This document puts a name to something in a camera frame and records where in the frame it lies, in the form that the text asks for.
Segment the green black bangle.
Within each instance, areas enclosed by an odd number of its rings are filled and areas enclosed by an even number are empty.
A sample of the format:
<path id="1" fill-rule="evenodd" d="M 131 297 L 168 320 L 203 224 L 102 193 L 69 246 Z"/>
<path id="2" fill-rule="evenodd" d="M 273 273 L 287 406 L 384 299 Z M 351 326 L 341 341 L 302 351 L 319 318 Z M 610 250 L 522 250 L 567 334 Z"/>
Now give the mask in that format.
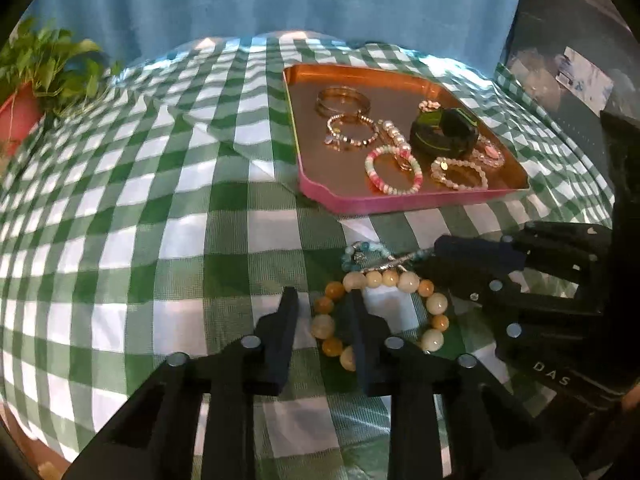
<path id="1" fill-rule="evenodd" d="M 410 128 L 410 145 L 434 157 L 462 158 L 477 140 L 477 121 L 461 107 L 420 112 Z"/>

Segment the gold bangles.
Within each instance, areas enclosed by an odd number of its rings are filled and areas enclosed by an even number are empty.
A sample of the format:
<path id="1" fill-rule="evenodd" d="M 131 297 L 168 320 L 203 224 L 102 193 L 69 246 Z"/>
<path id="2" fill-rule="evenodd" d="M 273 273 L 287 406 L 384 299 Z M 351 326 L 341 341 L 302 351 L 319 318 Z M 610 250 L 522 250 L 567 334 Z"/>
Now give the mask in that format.
<path id="1" fill-rule="evenodd" d="M 318 92 L 314 109 L 323 117 L 338 114 L 367 115 L 371 109 L 371 102 L 363 93 L 352 87 L 329 86 Z"/>

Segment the pink orange metal tray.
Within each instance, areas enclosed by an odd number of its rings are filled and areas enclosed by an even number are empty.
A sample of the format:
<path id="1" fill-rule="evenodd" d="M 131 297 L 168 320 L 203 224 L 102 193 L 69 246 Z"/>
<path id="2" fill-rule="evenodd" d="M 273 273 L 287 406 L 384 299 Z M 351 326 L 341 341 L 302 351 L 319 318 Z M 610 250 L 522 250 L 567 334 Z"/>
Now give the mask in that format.
<path id="1" fill-rule="evenodd" d="M 300 192 L 334 214 L 378 214 L 472 205 L 528 190 L 528 177 L 487 120 L 442 84 L 373 68 L 296 64 L 283 72 L 297 150 Z M 371 102 L 367 115 L 321 116 L 320 90 L 352 87 Z M 420 112 L 461 107 L 478 140 L 462 158 L 434 157 L 409 143 Z"/>

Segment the dark transparent storage box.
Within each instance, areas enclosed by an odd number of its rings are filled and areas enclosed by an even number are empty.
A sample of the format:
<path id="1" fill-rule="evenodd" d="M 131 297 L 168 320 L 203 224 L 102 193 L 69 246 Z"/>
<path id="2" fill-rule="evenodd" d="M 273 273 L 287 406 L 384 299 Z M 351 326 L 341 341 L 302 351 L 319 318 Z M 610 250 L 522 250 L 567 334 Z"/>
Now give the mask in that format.
<path id="1" fill-rule="evenodd" d="M 525 91 L 590 148 L 601 110 L 639 117 L 639 45 L 611 0 L 520 0 L 504 57 Z"/>

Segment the green white checkered tablecloth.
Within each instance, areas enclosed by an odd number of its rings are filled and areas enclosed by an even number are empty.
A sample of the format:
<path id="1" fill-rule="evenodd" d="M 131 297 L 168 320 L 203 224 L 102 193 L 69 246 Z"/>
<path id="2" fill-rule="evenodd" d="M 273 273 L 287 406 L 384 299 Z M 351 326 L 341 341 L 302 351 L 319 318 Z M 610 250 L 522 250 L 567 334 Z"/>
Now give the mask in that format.
<path id="1" fill-rule="evenodd" d="M 295 63 L 441 82 L 497 133 L 529 190 L 487 204 L 337 218 L 297 191 L 282 73 Z M 392 46 L 235 39 L 127 70 L 98 102 L 36 129 L 1 182 L 1 400 L 74 460 L 164 356 L 215 353 L 299 292 L 291 375 L 258 400 L 263 479 L 382 479 L 390 404 L 363 396 L 309 331 L 358 240 L 393 254 L 527 221 L 609 224 L 613 193 L 504 68 Z"/>

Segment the blue curtain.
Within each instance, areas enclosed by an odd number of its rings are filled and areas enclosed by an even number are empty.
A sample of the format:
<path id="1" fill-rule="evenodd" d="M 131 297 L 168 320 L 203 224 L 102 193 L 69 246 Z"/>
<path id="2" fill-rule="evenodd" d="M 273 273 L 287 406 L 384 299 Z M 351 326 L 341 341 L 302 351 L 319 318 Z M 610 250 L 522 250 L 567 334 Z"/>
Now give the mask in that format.
<path id="1" fill-rule="evenodd" d="M 518 0 L 34 0 L 28 14 L 128 63 L 204 37 L 310 30 L 454 58 L 489 74 L 517 7 Z"/>

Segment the red plant pot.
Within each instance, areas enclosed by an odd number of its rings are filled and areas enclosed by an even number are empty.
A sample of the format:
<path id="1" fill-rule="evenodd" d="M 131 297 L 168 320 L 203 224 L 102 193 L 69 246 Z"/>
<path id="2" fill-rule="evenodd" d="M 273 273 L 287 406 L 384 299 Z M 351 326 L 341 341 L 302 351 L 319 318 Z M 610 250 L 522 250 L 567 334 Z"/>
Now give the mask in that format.
<path id="1" fill-rule="evenodd" d="M 32 84 L 23 84 L 1 107 L 1 154 L 12 157 L 41 117 L 42 110 L 32 90 Z"/>

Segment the green potted plant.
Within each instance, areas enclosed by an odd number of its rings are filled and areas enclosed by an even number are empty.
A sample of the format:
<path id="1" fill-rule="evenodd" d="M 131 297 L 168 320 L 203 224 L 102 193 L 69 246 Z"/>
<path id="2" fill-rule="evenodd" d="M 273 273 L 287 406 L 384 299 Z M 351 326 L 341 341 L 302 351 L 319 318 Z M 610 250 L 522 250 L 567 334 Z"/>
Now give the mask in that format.
<path id="1" fill-rule="evenodd" d="M 1 99 L 29 87 L 44 114 L 62 119 L 102 96 L 123 68 L 93 40 L 73 40 L 52 22 L 38 28 L 30 16 L 1 48 Z"/>

